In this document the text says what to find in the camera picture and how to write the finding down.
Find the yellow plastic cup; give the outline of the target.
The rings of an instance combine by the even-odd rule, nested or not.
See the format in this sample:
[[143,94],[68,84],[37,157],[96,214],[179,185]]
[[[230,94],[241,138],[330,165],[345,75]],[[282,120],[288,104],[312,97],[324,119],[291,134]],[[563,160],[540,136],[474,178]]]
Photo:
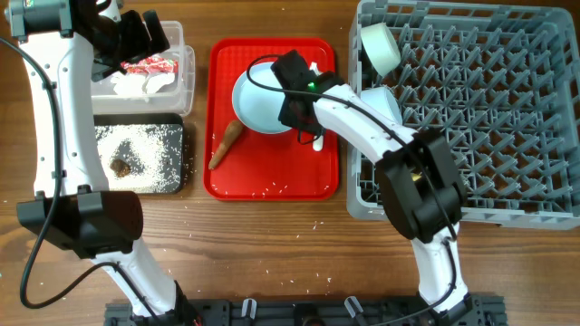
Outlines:
[[412,170],[411,171],[411,179],[413,182],[416,182],[422,178],[422,173],[420,171]]

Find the white bowl with rice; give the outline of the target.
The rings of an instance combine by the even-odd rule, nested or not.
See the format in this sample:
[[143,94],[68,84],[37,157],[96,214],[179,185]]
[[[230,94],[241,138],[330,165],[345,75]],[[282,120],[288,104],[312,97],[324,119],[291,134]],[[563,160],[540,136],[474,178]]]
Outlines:
[[388,119],[402,124],[400,105],[388,87],[381,86],[362,91],[361,99]]

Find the red snack wrapper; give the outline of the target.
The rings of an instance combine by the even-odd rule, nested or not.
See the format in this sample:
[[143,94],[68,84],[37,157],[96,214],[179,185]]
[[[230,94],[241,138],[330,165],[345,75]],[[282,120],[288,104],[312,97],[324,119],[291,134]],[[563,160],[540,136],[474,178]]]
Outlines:
[[179,70],[179,62],[172,59],[166,59],[158,54],[140,60],[137,63],[123,62],[121,67],[127,73],[177,73]]

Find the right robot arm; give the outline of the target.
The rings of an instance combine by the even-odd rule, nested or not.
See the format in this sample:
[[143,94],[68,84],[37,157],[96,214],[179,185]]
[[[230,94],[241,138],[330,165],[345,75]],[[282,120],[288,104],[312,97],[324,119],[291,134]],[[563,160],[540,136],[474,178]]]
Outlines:
[[314,138],[332,131],[373,163],[385,214],[411,241],[420,297],[439,316],[457,311],[468,295],[457,249],[467,191],[445,136],[386,117],[296,50],[276,56],[271,70],[285,95],[280,122]]

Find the brown carrot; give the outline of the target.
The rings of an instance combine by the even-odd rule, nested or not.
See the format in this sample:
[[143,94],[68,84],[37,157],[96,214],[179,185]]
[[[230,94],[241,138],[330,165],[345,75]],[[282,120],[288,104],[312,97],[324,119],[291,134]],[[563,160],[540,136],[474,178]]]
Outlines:
[[218,167],[224,156],[243,132],[245,125],[240,120],[232,120],[226,127],[223,138],[219,143],[214,155],[208,163],[208,168],[214,170]]

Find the white napkin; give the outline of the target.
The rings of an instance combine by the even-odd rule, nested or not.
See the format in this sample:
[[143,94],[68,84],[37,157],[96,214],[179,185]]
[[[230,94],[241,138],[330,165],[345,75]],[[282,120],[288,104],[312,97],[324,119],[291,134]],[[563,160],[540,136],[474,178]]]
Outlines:
[[150,74],[115,72],[111,77],[113,91],[120,96],[141,96],[157,93],[162,87],[172,84],[176,79],[173,72]]

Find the mint green bowl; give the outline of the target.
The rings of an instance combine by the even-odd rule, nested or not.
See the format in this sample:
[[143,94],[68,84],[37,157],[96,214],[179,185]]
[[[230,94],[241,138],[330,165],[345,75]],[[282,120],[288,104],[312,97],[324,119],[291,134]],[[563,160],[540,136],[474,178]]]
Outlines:
[[361,39],[372,67],[380,76],[385,77],[401,63],[398,44],[385,23],[364,27]]

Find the brown food scrap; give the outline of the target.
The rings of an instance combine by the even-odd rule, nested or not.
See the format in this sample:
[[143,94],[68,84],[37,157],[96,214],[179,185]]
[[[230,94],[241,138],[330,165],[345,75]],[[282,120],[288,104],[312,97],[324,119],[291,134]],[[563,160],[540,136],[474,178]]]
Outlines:
[[116,158],[111,162],[110,169],[114,172],[116,178],[124,178],[131,173],[131,166],[120,158]]

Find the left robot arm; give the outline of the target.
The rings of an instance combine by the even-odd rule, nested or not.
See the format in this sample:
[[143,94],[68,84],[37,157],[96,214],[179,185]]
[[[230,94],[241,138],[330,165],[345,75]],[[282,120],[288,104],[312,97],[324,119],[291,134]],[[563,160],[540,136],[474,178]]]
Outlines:
[[37,143],[34,199],[17,205],[20,224],[104,270],[130,300],[127,322],[201,324],[143,240],[138,196],[110,190],[95,136],[92,84],[169,49],[157,13],[114,1],[12,0],[5,19],[5,44],[28,74]]

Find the white plastic spoon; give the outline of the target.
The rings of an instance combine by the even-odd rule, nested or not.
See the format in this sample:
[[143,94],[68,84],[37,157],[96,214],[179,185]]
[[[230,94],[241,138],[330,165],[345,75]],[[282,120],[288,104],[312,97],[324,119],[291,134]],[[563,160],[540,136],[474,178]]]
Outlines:
[[324,137],[320,136],[313,142],[313,150],[319,152],[323,149],[323,147],[324,147]]

